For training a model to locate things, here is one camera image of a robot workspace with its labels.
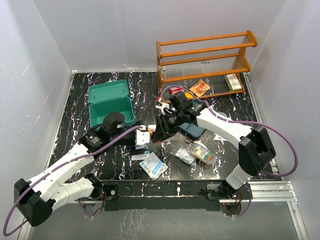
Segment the brown medicine bottle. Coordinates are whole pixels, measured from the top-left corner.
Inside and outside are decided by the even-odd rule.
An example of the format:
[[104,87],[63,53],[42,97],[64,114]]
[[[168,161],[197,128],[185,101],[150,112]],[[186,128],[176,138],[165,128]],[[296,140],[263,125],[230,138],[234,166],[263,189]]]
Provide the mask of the brown medicine bottle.
[[150,133],[151,136],[153,136],[155,134],[155,129],[153,128],[147,128],[148,132]]

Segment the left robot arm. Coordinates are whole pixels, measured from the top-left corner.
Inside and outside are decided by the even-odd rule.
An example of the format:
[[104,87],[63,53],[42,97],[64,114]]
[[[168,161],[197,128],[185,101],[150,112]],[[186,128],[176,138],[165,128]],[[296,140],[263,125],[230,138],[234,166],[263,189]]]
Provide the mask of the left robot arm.
[[78,170],[92,163],[116,144],[136,146],[143,134],[149,134],[145,125],[125,124],[119,112],[109,113],[102,123],[91,127],[78,142],[53,165],[38,175],[14,184],[14,207],[26,222],[37,227],[52,212],[80,198],[99,199],[103,195],[101,181],[89,173],[72,183],[66,181]]

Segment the blue swab packet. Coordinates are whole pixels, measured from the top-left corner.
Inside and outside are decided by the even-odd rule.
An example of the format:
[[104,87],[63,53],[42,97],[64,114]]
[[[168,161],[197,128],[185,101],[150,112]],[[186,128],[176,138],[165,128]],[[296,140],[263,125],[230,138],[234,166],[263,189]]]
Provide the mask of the blue swab packet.
[[130,154],[132,161],[143,161],[149,156],[150,150],[147,144],[137,145],[131,149]]

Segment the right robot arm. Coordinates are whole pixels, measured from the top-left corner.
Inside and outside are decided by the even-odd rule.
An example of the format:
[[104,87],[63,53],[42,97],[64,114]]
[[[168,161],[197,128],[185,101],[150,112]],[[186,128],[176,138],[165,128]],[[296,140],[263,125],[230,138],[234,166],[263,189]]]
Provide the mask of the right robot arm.
[[156,116],[156,128],[151,138],[153,143],[162,142],[178,131],[178,126],[193,123],[209,130],[233,144],[238,149],[238,165],[210,194],[233,199],[241,187],[257,176],[276,156],[268,131],[263,126],[254,128],[233,123],[204,104],[193,104],[182,91],[173,94],[169,101],[174,107],[168,115]]

